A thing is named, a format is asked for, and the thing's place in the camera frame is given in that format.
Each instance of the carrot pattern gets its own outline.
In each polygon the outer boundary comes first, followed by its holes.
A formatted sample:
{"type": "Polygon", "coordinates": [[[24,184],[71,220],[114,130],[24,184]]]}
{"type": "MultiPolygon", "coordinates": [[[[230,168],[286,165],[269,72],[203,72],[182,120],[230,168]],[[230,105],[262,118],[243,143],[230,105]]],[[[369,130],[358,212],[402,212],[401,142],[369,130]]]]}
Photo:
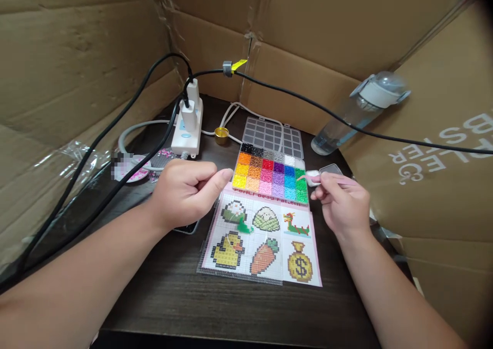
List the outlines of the carrot pattern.
{"type": "Polygon", "coordinates": [[[276,259],[276,253],[279,251],[279,246],[275,238],[268,238],[267,241],[260,245],[257,252],[253,256],[250,265],[250,273],[258,275],[264,272],[276,259]]]}

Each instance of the black cable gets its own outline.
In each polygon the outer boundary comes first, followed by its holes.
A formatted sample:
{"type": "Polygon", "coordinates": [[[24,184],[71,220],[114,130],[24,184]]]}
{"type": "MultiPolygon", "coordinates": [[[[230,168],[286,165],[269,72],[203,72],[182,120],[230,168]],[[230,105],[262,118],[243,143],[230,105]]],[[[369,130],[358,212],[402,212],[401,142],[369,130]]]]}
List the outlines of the black cable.
{"type": "MultiPolygon", "coordinates": [[[[206,74],[215,74],[218,73],[218,70],[206,70],[206,71],[201,71],[198,72],[194,75],[191,75],[189,80],[193,80],[196,77],[199,77],[201,75],[206,75],[206,74]]],[[[126,182],[139,170],[141,169],[154,155],[157,154],[157,152],[165,145],[166,140],[171,134],[171,130],[173,128],[173,122],[175,121],[176,114],[178,111],[178,106],[179,106],[180,99],[177,99],[175,102],[175,105],[173,107],[173,112],[172,115],[169,119],[169,124],[168,128],[166,129],[166,132],[164,134],[163,139],[159,144],[154,148],[152,152],[150,152],[142,161],[140,161],[130,172],[128,172],[125,177],[122,178],[122,180],[111,190],[111,192],[104,198],[104,200],[99,204],[99,206],[93,211],[93,213],[67,238],[65,238],[62,242],[60,242],[56,247],[54,247],[52,250],[47,251],[45,254],[43,254],[41,257],[39,257],[34,263],[29,265],[29,267],[23,268],[22,270],[19,269],[10,277],[6,278],[2,283],[0,284],[0,293],[3,293],[7,291],[9,288],[14,286],[17,282],[19,282],[20,278],[24,273],[30,272],[33,269],[37,268],[41,263],[45,262],[55,254],[57,254],[59,251],[61,251],[64,247],[69,245],[71,242],[73,242],[82,232],[84,232],[87,227],[90,226],[92,222],[101,214],[101,212],[106,208],[106,206],[111,202],[111,200],[115,197],[115,195],[118,193],[118,191],[126,184],[126,182]]]]}
{"type": "Polygon", "coordinates": [[[178,57],[178,58],[181,58],[183,60],[183,62],[186,64],[186,72],[188,73],[188,77],[189,78],[192,78],[193,80],[193,73],[192,73],[192,68],[190,67],[190,64],[188,63],[188,60],[185,58],[185,56],[183,56],[181,53],[175,53],[175,52],[170,52],[168,53],[166,56],[174,56],[174,57],[178,57]]]}
{"type": "Polygon", "coordinates": [[[187,59],[185,59],[185,57],[183,57],[183,55],[180,55],[179,53],[173,53],[173,52],[168,53],[168,54],[164,55],[163,57],[161,57],[158,61],[156,61],[151,66],[151,68],[149,69],[149,71],[145,75],[142,83],[140,84],[139,89],[135,93],[134,97],[132,97],[132,99],[125,106],[125,108],[117,115],[116,118],[113,119],[113,121],[104,129],[104,131],[101,132],[101,134],[94,140],[94,142],[91,144],[91,146],[89,147],[89,149],[85,153],[84,157],[82,158],[81,162],[79,163],[79,166],[75,170],[70,182],[68,183],[65,191],[63,192],[62,196],[60,197],[58,203],[55,205],[55,208],[52,210],[52,212],[50,213],[50,215],[48,216],[46,221],[43,223],[43,225],[41,226],[39,231],[34,236],[33,240],[29,243],[27,248],[23,251],[23,253],[19,257],[18,265],[17,265],[16,271],[14,273],[15,275],[19,276],[20,274],[23,273],[24,268],[26,266],[27,259],[29,258],[29,255],[31,254],[31,252],[35,248],[36,244],[43,237],[44,233],[46,232],[46,230],[48,229],[50,224],[54,221],[54,219],[56,218],[56,216],[58,215],[58,213],[62,209],[63,204],[65,203],[65,200],[68,198],[70,192],[73,189],[73,186],[75,185],[78,177],[80,176],[80,173],[82,172],[82,170],[84,168],[84,165],[86,164],[87,160],[89,160],[89,158],[90,158],[92,152],[94,151],[94,149],[96,148],[96,146],[99,144],[99,142],[101,142],[101,140],[104,138],[104,136],[106,136],[108,134],[108,132],[120,121],[120,119],[127,113],[127,111],[133,106],[135,101],[138,99],[138,97],[140,96],[140,94],[144,90],[145,85],[149,81],[149,78],[150,78],[151,74],[153,73],[154,69],[156,69],[156,67],[158,65],[160,65],[163,61],[165,61],[169,57],[181,58],[185,62],[185,64],[187,65],[189,75],[190,76],[193,75],[192,69],[190,68],[190,64],[188,63],[187,59]]]}
{"type": "Polygon", "coordinates": [[[415,145],[426,146],[426,147],[431,147],[431,148],[436,148],[436,149],[459,151],[459,152],[472,153],[472,154],[493,155],[493,151],[491,151],[491,150],[477,150],[477,149],[468,149],[468,148],[455,147],[455,146],[446,146],[446,145],[440,145],[440,144],[435,144],[435,143],[428,143],[428,142],[421,142],[421,141],[413,141],[413,140],[408,140],[408,139],[405,139],[405,138],[396,138],[396,137],[385,136],[385,135],[381,135],[381,134],[378,134],[378,133],[369,132],[369,131],[366,131],[364,129],[361,129],[361,128],[357,127],[356,125],[353,125],[353,124],[347,122],[346,120],[344,120],[343,118],[341,118],[336,113],[330,111],[326,107],[324,107],[324,106],[316,103],[315,101],[310,100],[309,98],[307,98],[305,96],[302,96],[300,94],[297,94],[296,92],[292,92],[292,91],[290,91],[288,89],[285,89],[285,88],[276,87],[276,86],[274,86],[272,84],[261,82],[259,80],[256,80],[255,78],[252,78],[252,77],[250,77],[250,76],[248,76],[246,74],[243,74],[243,73],[241,73],[239,71],[236,71],[234,74],[235,75],[239,75],[240,77],[243,77],[245,79],[248,79],[249,81],[251,81],[253,83],[256,83],[258,85],[261,85],[263,87],[274,89],[274,90],[283,92],[285,94],[291,95],[293,97],[297,97],[300,100],[306,101],[310,105],[313,105],[313,106],[318,107],[319,109],[325,111],[327,114],[329,114],[333,118],[337,119],[342,124],[347,125],[349,128],[354,129],[357,132],[366,134],[368,136],[372,136],[372,137],[376,137],[376,138],[382,138],[382,139],[385,139],[385,140],[388,140],[388,141],[403,142],[403,143],[415,144],[415,145]]]}

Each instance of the water bottle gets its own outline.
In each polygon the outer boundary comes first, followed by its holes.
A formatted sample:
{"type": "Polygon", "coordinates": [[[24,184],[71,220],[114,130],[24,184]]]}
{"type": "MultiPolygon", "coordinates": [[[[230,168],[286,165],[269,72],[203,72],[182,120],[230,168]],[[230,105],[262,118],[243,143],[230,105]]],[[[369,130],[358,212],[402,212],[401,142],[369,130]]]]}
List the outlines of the water bottle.
{"type": "MultiPolygon", "coordinates": [[[[358,128],[363,128],[390,105],[401,102],[410,93],[398,75],[381,71],[363,81],[349,95],[349,99],[337,107],[335,113],[358,128]]],[[[355,134],[355,130],[331,117],[313,138],[312,149],[318,155],[329,155],[355,134]]]]}

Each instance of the gold bottle cap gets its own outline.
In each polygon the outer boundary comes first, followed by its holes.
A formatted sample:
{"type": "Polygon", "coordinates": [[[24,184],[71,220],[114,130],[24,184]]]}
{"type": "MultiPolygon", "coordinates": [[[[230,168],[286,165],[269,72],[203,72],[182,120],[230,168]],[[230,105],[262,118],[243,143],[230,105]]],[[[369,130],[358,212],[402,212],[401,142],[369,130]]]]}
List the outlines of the gold bottle cap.
{"type": "Polygon", "coordinates": [[[228,131],[226,128],[224,127],[217,127],[215,130],[214,130],[214,138],[216,140],[216,143],[218,145],[224,145],[226,144],[227,142],[227,137],[230,135],[230,131],[228,131]]]}

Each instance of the hand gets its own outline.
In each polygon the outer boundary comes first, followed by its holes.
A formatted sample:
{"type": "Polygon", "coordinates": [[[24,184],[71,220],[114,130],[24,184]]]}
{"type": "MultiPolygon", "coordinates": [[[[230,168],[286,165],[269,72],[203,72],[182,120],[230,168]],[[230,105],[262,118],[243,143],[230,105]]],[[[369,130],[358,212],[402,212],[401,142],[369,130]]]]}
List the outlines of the hand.
{"type": "Polygon", "coordinates": [[[232,169],[218,172],[212,162],[174,159],[144,205],[153,222],[167,231],[187,226],[209,212],[232,176],[232,169]]]}
{"type": "Polygon", "coordinates": [[[319,199],[327,225],[341,240],[370,233],[370,194],[356,181],[340,185],[337,180],[351,181],[345,176],[322,173],[320,186],[310,195],[319,199]]]}

